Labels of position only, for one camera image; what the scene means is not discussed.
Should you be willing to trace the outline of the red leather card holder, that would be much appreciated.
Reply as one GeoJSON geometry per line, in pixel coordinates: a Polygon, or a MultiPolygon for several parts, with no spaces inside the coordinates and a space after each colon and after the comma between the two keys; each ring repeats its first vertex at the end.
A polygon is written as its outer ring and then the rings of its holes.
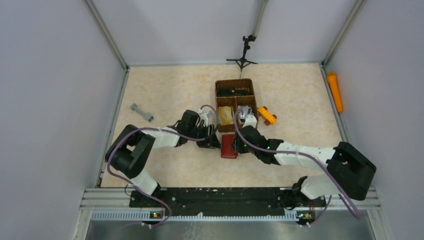
{"type": "Polygon", "coordinates": [[[223,134],[221,136],[221,151],[220,157],[222,159],[237,159],[238,153],[236,153],[232,147],[232,143],[235,139],[234,134],[223,134]]]}

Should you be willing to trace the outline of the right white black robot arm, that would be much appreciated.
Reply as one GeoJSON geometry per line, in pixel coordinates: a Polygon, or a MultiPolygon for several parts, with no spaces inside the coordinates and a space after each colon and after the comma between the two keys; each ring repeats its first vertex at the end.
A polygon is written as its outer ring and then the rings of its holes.
{"type": "Polygon", "coordinates": [[[232,147],[239,154],[251,153],[267,165],[297,166],[322,171],[318,176],[303,176],[295,186],[313,200],[341,195],[346,200],[363,201],[377,167],[349,142],[335,147],[310,147],[282,139],[266,138],[253,126],[236,129],[232,147]]]}

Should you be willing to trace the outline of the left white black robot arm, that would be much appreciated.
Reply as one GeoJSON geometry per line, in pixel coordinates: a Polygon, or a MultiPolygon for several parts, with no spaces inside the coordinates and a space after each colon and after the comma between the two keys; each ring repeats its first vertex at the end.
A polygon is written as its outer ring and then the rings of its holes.
{"type": "Polygon", "coordinates": [[[195,142],[199,148],[219,149],[216,132],[220,119],[211,107],[205,111],[186,110],[181,119],[166,127],[138,128],[128,124],[105,154],[106,170],[114,177],[126,181],[146,196],[156,196],[160,184],[154,180],[146,163],[152,150],[178,148],[195,142]]]}

